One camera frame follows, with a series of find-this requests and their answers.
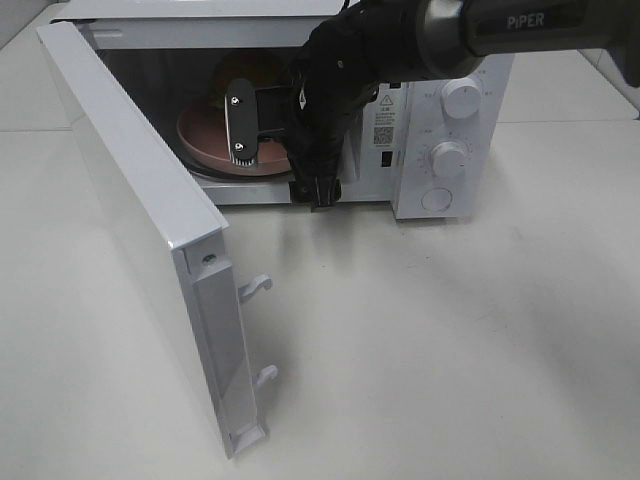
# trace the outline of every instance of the screw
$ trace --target screw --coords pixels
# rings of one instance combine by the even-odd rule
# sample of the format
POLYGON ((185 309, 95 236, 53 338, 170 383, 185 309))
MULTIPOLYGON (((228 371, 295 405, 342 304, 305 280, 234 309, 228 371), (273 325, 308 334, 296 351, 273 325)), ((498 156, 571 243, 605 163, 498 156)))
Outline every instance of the screw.
POLYGON ((204 263, 205 265, 209 265, 210 263, 213 263, 215 261, 216 261, 216 256, 213 253, 210 253, 209 255, 206 255, 202 259, 202 263, 204 263))

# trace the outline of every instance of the power dial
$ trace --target power dial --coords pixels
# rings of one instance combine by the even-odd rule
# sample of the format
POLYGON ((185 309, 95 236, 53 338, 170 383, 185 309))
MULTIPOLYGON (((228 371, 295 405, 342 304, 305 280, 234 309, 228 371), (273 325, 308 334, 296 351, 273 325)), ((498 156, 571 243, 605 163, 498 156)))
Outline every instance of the power dial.
POLYGON ((476 113, 481 103, 482 86, 473 77, 451 80, 442 89, 442 109, 456 120, 476 113))
POLYGON ((430 160, 437 177, 451 178, 462 173, 469 154, 464 144, 443 142, 431 150, 430 160))

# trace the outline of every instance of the qr code sticker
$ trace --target qr code sticker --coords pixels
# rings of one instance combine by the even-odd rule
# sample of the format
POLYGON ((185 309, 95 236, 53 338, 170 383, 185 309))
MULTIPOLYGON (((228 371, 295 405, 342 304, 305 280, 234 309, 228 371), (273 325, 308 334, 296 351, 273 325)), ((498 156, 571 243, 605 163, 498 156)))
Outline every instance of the qr code sticker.
POLYGON ((374 145, 390 145, 393 143, 393 127, 375 127, 373 129, 374 145))

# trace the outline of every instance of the brown plate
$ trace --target brown plate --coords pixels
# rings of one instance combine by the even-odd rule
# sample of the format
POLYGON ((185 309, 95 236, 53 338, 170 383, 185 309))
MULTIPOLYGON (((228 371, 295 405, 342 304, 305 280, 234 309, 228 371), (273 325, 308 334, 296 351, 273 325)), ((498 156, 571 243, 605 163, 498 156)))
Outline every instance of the brown plate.
POLYGON ((257 168, 231 163, 224 112, 209 106, 206 100, 183 110, 176 127, 180 141, 191 156, 213 170, 243 177, 276 175, 291 170, 286 150, 272 140, 260 144, 257 168))

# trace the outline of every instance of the microwave door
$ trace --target microwave door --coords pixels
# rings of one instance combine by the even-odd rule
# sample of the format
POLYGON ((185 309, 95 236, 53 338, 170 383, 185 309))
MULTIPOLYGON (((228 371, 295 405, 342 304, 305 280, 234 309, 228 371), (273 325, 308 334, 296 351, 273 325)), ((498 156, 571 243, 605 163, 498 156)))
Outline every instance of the microwave door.
POLYGON ((72 23, 38 35, 109 228, 231 457, 265 433, 227 222, 72 23))

